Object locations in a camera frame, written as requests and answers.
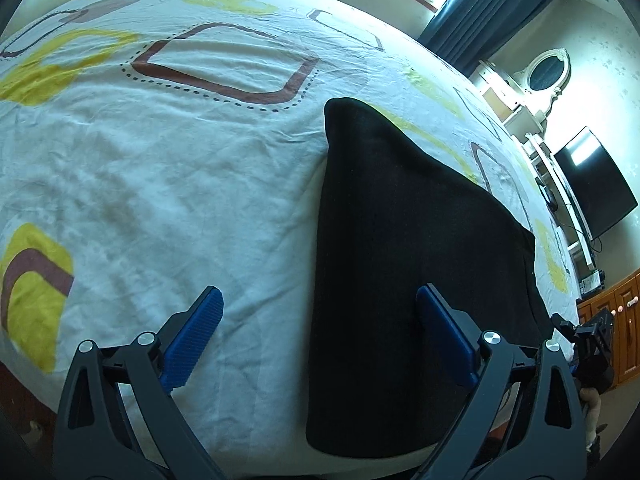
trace wooden cabinet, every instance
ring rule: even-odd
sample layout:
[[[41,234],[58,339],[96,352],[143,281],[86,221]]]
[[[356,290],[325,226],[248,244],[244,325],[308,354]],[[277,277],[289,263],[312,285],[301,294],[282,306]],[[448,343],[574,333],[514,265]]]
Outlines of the wooden cabinet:
[[[584,325],[592,317],[591,303],[581,303],[578,308],[578,324]]]
[[[627,280],[614,290],[617,307],[622,307],[622,312],[616,316],[616,328],[618,329],[618,373],[619,381],[626,381],[640,373],[639,348],[640,340],[640,316],[637,313],[638,281],[636,278]]]
[[[610,289],[578,305],[583,324],[603,308],[614,314],[613,386],[640,375],[640,269]]]

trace black towel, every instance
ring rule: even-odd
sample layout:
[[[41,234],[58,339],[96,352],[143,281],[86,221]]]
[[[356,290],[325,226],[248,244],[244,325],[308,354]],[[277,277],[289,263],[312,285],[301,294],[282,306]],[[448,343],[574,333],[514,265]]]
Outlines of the black towel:
[[[420,327],[418,288],[538,346],[553,327],[534,236],[373,108],[332,99],[324,116],[306,438],[332,455],[397,456],[439,441],[467,394]]]

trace patterned bedsheet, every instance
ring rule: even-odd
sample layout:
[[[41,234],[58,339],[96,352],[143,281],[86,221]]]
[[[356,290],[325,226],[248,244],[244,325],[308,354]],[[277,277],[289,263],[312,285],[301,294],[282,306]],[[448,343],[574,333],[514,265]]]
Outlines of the patterned bedsheet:
[[[420,463],[429,450],[349,460],[305,439],[322,109],[340,96],[498,198],[536,235],[547,309],[577,322],[520,153],[398,30],[334,0],[73,0],[0,44],[0,360],[55,409],[80,341],[126,344],[211,284],[225,315],[174,398],[229,476]]]

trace cabinet door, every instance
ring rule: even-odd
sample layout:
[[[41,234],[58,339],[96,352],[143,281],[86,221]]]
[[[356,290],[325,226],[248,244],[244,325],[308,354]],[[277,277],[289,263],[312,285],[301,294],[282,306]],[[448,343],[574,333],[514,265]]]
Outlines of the cabinet door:
[[[584,325],[592,317],[591,303],[581,303],[578,306],[578,324]]]
[[[638,362],[638,336],[640,336],[640,316],[637,316],[638,284],[635,278],[620,285],[615,290],[616,305],[622,306],[622,312],[616,316],[619,349],[619,379],[626,381],[640,373]]]
[[[597,300],[591,302],[591,314],[595,316],[599,311],[603,308],[606,308],[610,312],[615,310],[617,307],[616,297],[613,292],[604,295]],[[624,325],[625,319],[623,314],[619,314],[616,312],[616,315],[613,318],[613,341],[611,342],[611,365],[614,369],[614,377],[613,377],[613,386],[616,386],[622,380],[622,372],[621,372],[621,364],[620,359],[622,358],[623,353],[620,351],[622,334],[626,330]]]

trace dotted line pattern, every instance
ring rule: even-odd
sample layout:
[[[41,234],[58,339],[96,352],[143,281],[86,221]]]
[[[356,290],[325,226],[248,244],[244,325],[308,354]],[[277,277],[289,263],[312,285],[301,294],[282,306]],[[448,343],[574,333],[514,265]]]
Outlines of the dotted line pattern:
[[[191,30],[192,28],[193,27],[184,28],[179,34],[176,34],[176,36],[180,36],[180,34],[183,34],[183,33],[187,32],[188,30]],[[171,36],[167,36],[166,38],[168,40],[170,40],[172,37]],[[147,47],[148,47],[148,44],[143,45],[143,47],[139,51],[137,51],[133,56],[131,56],[129,58],[129,62],[131,62],[134,59],[136,59],[140,55],[140,53],[142,53],[142,51],[145,50]],[[202,96],[205,99],[212,99],[213,101],[222,102],[222,103],[233,103],[238,107],[245,107],[245,108],[248,108],[249,110],[259,110],[261,112],[271,111],[272,113],[277,113],[277,112],[279,112],[281,110],[290,110],[292,107],[296,107],[299,104],[301,104],[302,103],[302,99],[305,98],[306,92],[309,90],[309,87],[311,86],[311,83],[314,81],[314,79],[316,78],[316,76],[318,76],[318,74],[320,72],[319,70],[316,70],[315,72],[313,72],[312,75],[309,76],[309,78],[307,79],[307,82],[306,82],[306,86],[304,87],[302,92],[298,93],[298,95],[297,95],[298,99],[296,100],[295,103],[291,103],[290,105],[285,106],[283,108],[263,108],[263,107],[260,107],[260,106],[248,105],[245,102],[238,102],[238,101],[235,101],[235,100],[232,100],[232,99],[222,99],[220,97],[215,97],[215,96],[212,96],[209,93],[203,92],[202,90],[194,90],[193,87],[186,88],[186,87],[180,86],[180,85],[168,84],[166,82],[166,80],[164,80],[164,79],[162,81],[157,81],[155,79],[139,78],[137,75],[135,75],[134,73],[130,72],[129,68],[125,67],[124,63],[120,63],[120,67],[121,67],[122,72],[124,72],[125,75],[127,77],[131,78],[133,81],[138,81],[140,83],[151,83],[151,84],[156,84],[158,86],[163,86],[164,85],[165,88],[172,88],[174,90],[182,90],[183,92],[190,92],[191,94]]]

